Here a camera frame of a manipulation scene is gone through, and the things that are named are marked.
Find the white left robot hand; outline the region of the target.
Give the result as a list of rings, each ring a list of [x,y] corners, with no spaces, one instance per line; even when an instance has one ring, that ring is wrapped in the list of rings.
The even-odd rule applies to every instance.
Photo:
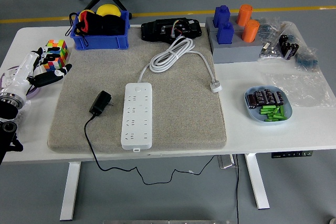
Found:
[[[72,68],[71,64],[34,75],[35,70],[39,70],[47,62],[47,52],[50,51],[50,48],[42,47],[31,51],[16,71],[12,83],[1,89],[1,98],[24,100],[31,86],[40,88],[61,80]]]

